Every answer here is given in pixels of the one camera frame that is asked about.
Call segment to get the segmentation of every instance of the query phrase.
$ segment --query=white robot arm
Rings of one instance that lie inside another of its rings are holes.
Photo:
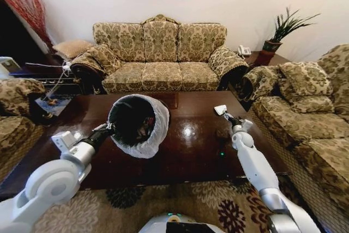
[[[78,143],[70,132],[53,136],[61,159],[38,167],[30,175],[24,190],[0,203],[0,233],[31,232],[46,210],[68,202],[91,171],[92,156],[109,135],[110,130],[103,124]]]
[[[264,204],[275,214],[268,217],[268,227],[272,233],[314,232],[320,230],[304,209],[290,201],[279,189],[279,180],[268,160],[254,145],[253,138],[247,133],[252,126],[249,120],[238,120],[227,113],[226,106],[215,107],[218,115],[232,123],[233,148],[247,179],[257,189]]]

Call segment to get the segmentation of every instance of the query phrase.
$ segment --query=cable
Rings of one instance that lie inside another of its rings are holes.
[[[27,62],[26,65],[39,65],[41,67],[48,67],[48,68],[61,68],[61,65],[44,65],[44,64],[37,64],[37,63],[29,63]]]
[[[66,73],[67,71],[70,71],[70,68],[64,68],[65,65],[68,64],[68,61],[64,61],[62,65],[44,65],[44,64],[36,64],[36,63],[26,63],[26,64],[30,64],[30,65],[39,65],[39,66],[42,66],[42,67],[59,67],[59,68],[62,68],[62,73],[59,77],[59,79],[57,80],[57,83],[51,88],[50,91],[47,92],[46,96],[42,99],[42,101],[44,101],[47,97],[49,97],[49,94],[52,92],[51,95],[53,95],[53,92],[55,91],[55,88],[58,86],[59,82],[61,81],[63,75],[68,77],[69,76],[69,73]]]

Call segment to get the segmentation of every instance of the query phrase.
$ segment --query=white plastic bag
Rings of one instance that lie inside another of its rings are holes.
[[[152,158],[159,150],[159,145],[163,142],[166,137],[167,130],[169,129],[169,119],[170,113],[169,110],[157,99],[148,97],[146,95],[132,94],[126,95],[125,97],[117,100],[113,106],[123,101],[125,98],[130,97],[139,97],[148,101],[154,110],[155,113],[155,126],[151,133],[149,139],[143,143],[139,143],[135,146],[125,145],[117,141],[114,136],[111,136],[111,139],[114,143],[126,154],[129,154],[135,158]],[[108,116],[108,123],[110,122],[111,114]]]

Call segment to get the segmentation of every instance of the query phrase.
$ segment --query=sofa armrest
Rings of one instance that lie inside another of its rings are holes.
[[[105,70],[88,53],[75,58],[71,62],[71,70],[82,80],[86,93],[106,94],[102,86]]]
[[[281,72],[277,65],[252,69],[242,78],[240,98],[249,101],[261,96],[272,95],[279,78],[281,78]]]
[[[248,69],[248,64],[227,46],[217,48],[208,60],[208,64],[218,76],[218,90],[226,89],[228,82],[238,83]]]
[[[4,79],[0,81],[0,107],[6,115],[31,116],[31,102],[45,92],[35,79]]]

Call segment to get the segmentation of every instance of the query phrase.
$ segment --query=rug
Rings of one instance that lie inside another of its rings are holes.
[[[306,204],[287,177],[281,191],[294,203]],[[249,182],[174,184],[80,191],[67,204],[51,207],[35,232],[136,233],[152,217],[172,212],[218,226],[227,233],[268,232],[270,211]]]

